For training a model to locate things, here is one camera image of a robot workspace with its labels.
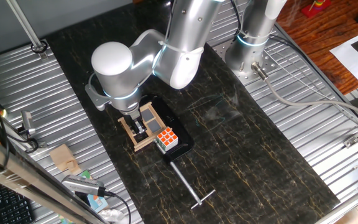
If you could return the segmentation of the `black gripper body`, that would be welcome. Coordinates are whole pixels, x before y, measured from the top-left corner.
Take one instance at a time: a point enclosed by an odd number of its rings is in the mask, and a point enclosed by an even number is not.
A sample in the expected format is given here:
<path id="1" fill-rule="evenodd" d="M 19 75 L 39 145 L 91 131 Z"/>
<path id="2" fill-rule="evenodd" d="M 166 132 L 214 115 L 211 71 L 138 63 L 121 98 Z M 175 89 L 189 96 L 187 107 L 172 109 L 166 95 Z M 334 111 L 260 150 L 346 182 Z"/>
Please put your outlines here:
<path id="1" fill-rule="evenodd" d="M 132 120 L 133 126 L 136 127 L 137 129 L 142 129 L 142 117 L 141 117 L 140 113 L 130 114 L 129 116 Z"/>

